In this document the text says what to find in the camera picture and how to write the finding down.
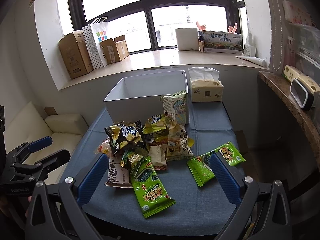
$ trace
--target white bottle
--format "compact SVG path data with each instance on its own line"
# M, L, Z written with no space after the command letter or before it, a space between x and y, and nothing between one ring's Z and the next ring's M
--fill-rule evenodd
M247 57L255 57L256 56L256 47L253 45L251 33L248 33L247 39L245 41L244 55Z

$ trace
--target tissue pack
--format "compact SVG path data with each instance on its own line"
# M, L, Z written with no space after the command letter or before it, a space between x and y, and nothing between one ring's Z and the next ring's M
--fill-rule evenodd
M191 101L222 101L223 85L219 80L219 71L213 68L189 68Z

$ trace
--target metal screw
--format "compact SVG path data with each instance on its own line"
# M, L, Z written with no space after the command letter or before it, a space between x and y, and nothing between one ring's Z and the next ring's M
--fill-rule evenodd
M39 180L37 183L36 183L36 186L37 187L41 187L43 185L43 181L42 180Z
M281 180L279 180L279 179L276 179L276 180L275 180L275 184L276 184L277 186L282 186L282 182L281 182Z
M67 183L67 184L73 182L73 177L67 177L67 178L64 180L64 182Z
M251 177L249 177L249 176L245 177L244 180L245 180L246 182L248 182L248 183L253 182L253 178L251 178Z

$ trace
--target brown marble countertop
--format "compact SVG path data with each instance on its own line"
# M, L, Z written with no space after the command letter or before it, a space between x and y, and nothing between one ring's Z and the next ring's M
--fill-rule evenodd
M320 135L313 124L308 112L302 110L291 100L290 84L283 77L271 72L259 71L258 77L270 87L284 102L293 116L297 119L302 131L306 135L320 169Z

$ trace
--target sofa backrest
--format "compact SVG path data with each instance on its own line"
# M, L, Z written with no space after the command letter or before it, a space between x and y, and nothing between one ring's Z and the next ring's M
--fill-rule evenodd
M7 153L24 142L36 141L51 136L47 126L32 102L29 102L9 125L5 125L4 142Z

